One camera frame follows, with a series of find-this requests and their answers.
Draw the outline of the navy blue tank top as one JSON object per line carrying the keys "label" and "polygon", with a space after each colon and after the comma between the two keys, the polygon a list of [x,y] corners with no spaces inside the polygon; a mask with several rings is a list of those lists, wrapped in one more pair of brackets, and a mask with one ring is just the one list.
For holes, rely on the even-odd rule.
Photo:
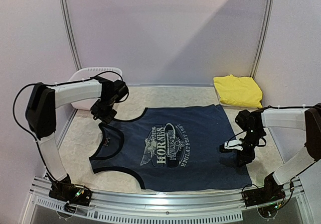
{"label": "navy blue tank top", "polygon": [[219,152],[234,138],[220,105],[146,108],[137,118],[99,128],[102,141],[89,159],[94,173],[123,172],[141,189],[159,192],[228,190],[251,183],[235,153]]}

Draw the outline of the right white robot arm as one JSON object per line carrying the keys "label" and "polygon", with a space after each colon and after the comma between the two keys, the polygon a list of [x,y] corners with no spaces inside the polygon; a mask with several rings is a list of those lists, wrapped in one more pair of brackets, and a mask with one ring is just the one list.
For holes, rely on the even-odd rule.
{"label": "right white robot arm", "polygon": [[253,150],[266,130],[272,134],[284,164],[266,177],[259,197],[270,202],[282,186],[320,161],[320,104],[314,106],[268,106],[255,111],[242,110],[236,124],[245,132],[238,141],[239,152]]}

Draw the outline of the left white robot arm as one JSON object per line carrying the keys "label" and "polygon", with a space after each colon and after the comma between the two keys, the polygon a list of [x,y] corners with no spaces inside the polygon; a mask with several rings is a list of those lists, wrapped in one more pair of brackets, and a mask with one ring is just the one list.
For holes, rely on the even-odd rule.
{"label": "left white robot arm", "polygon": [[111,81],[99,75],[57,84],[31,83],[33,88],[25,111],[30,134],[37,145],[51,182],[58,183],[55,193],[64,201],[70,201],[75,193],[73,187],[63,182],[68,174],[62,164],[56,143],[56,109],[66,104],[95,99],[90,108],[94,120],[108,124],[117,112],[113,106],[125,101],[129,89],[122,79]]}

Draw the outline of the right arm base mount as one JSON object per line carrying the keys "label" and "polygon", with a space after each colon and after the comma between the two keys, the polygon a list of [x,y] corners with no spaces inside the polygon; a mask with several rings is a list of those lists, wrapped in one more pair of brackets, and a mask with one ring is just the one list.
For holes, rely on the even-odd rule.
{"label": "right arm base mount", "polygon": [[294,192],[294,183],[290,180],[289,191],[290,197],[285,200],[286,195],[283,189],[284,185],[279,185],[273,178],[265,178],[264,186],[257,187],[255,189],[244,190],[245,187],[241,190],[242,199],[245,202],[245,206],[254,206],[260,205],[268,202],[277,202],[279,199],[282,199],[280,204],[276,204],[274,209],[279,210],[283,208],[292,198]]}

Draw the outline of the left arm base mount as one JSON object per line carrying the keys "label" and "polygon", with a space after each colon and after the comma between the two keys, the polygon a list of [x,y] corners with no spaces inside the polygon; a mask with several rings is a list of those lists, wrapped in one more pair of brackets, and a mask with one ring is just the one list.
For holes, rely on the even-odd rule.
{"label": "left arm base mount", "polygon": [[83,185],[76,185],[67,182],[52,182],[49,197],[68,202],[69,204],[89,206],[92,191]]}

